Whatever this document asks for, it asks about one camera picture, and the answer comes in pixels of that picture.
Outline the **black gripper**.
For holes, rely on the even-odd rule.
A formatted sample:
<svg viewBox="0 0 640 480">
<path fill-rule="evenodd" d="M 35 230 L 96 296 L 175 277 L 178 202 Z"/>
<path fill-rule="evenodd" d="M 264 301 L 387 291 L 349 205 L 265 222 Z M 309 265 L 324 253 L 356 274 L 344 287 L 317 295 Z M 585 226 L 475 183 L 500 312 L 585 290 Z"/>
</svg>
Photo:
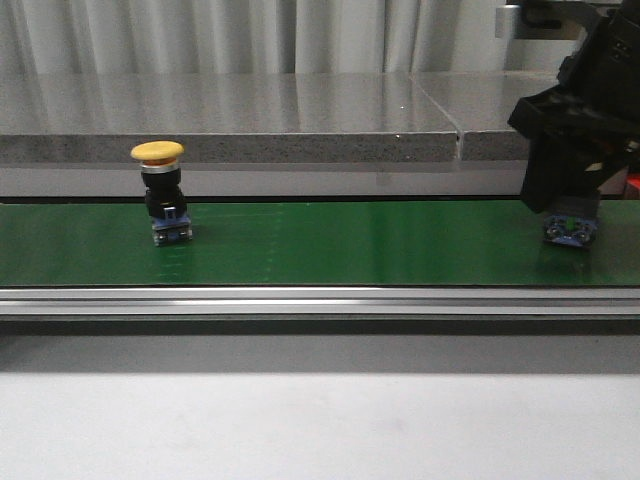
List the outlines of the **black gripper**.
<svg viewBox="0 0 640 480">
<path fill-rule="evenodd" d="M 525 138 L 589 132 L 639 138 L 639 3 L 615 5 L 584 1 L 518 1 L 520 20 L 530 29 L 556 32 L 567 23 L 584 28 L 586 37 L 566 57 L 558 84 L 521 98 L 508 124 Z M 631 162 L 631 153 L 611 145 L 591 144 L 579 151 L 575 193 L 598 189 Z M 572 149 L 559 138 L 542 135 L 531 142 L 520 192 L 534 213 L 565 194 L 574 174 Z"/>
</svg>

